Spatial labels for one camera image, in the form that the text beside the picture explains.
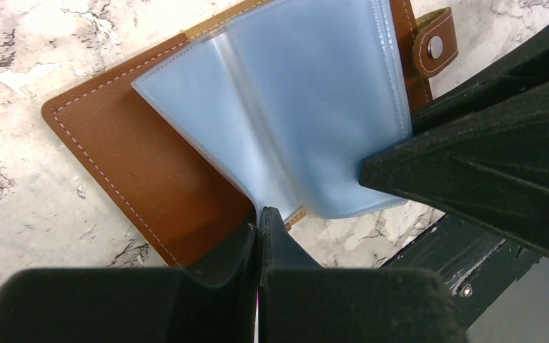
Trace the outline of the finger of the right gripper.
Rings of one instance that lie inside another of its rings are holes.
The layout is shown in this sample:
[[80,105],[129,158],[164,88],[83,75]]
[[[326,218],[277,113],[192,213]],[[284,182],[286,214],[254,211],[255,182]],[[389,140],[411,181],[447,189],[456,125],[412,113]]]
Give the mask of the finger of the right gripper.
[[412,117],[418,135],[549,82],[549,24]]
[[359,181],[549,258],[549,82],[370,157]]

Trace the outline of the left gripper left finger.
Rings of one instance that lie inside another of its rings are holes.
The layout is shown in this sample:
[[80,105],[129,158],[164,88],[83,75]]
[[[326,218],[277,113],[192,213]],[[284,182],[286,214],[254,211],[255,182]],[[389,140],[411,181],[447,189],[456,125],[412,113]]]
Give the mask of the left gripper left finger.
[[18,272],[0,287],[0,342],[250,342],[256,224],[188,267]]

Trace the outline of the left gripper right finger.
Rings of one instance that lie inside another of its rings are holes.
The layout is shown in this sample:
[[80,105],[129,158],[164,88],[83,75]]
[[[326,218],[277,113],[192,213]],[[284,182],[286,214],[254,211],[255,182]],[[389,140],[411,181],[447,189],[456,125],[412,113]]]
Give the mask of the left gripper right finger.
[[465,342],[449,289],[421,268],[325,268],[288,233],[278,209],[259,217],[261,342]]

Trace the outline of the brown leather card holder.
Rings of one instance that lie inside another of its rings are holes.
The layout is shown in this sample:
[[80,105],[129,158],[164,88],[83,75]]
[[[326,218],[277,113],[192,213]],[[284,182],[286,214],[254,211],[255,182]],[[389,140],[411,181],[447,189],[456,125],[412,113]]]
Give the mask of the brown leather card holder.
[[458,55],[452,10],[409,1],[241,1],[47,101],[41,113],[166,263],[250,210],[343,219],[404,199],[363,160],[412,136]]

